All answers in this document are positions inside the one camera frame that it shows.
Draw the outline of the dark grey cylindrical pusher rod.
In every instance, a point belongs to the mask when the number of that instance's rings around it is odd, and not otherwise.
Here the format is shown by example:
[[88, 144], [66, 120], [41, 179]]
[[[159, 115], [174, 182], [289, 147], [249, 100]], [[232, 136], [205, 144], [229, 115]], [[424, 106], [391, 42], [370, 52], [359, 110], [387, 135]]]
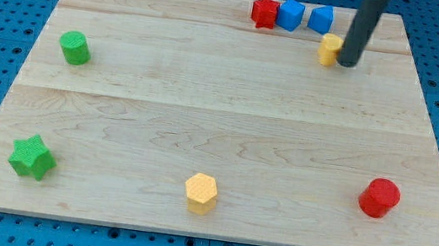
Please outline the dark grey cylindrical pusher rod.
[[345, 35], [337, 62], [343, 67], [354, 67], [370, 40], [389, 0], [362, 0]]

